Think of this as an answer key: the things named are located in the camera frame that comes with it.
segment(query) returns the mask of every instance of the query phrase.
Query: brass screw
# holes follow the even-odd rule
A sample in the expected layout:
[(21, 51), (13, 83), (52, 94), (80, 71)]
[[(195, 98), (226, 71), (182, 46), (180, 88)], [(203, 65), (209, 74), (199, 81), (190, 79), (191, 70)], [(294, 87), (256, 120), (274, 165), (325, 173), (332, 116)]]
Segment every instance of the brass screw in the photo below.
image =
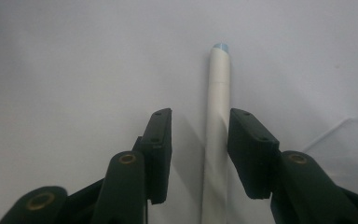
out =
[(39, 210), (51, 204), (54, 200), (55, 195), (53, 193), (48, 191), (42, 192), (30, 199), (26, 204), (26, 208), (30, 211)]
[(119, 162), (123, 163), (123, 164), (130, 164), (136, 161), (136, 157), (131, 155), (131, 154), (127, 154), (127, 155), (123, 155), (118, 159)]
[(289, 159), (298, 164), (305, 164), (308, 162), (307, 158), (299, 155), (299, 154), (290, 154)]

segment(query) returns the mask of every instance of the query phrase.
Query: blue pen tip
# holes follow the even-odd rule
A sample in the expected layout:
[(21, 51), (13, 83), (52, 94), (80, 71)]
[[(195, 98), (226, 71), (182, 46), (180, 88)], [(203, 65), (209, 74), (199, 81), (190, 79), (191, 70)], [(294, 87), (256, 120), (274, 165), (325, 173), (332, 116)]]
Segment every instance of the blue pen tip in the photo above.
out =
[(227, 44), (218, 43), (218, 44), (215, 44), (213, 47), (214, 47), (214, 48), (217, 48), (217, 49), (222, 49), (222, 50), (224, 50), (226, 53), (228, 53), (228, 45), (227, 45)]

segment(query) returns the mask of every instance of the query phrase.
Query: pen barrel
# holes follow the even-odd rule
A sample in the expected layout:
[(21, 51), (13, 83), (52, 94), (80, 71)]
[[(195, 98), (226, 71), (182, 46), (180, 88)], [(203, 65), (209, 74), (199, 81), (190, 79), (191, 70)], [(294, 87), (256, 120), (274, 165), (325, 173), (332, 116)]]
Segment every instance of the pen barrel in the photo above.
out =
[(208, 88), (202, 224), (227, 223), (227, 133), (230, 61), (212, 48)]

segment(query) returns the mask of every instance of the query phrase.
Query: blue end of pen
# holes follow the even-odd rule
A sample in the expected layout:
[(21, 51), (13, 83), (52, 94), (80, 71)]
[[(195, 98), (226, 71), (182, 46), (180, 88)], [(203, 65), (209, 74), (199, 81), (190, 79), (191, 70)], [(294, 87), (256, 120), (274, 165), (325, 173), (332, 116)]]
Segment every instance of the blue end of pen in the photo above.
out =
[(227, 44), (218, 43), (218, 44), (215, 44), (213, 47), (214, 47), (214, 48), (217, 48), (217, 49), (222, 49), (222, 50), (224, 50), (226, 53), (228, 53), (228, 45), (227, 45)]

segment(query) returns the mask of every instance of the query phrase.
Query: clear plastic object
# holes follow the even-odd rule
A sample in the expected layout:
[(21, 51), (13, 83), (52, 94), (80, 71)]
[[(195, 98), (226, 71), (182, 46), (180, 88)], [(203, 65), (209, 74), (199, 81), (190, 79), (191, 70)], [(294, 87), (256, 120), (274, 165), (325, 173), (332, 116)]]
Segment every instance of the clear plastic object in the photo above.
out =
[(306, 147), (340, 187), (358, 194), (358, 119), (347, 119)]

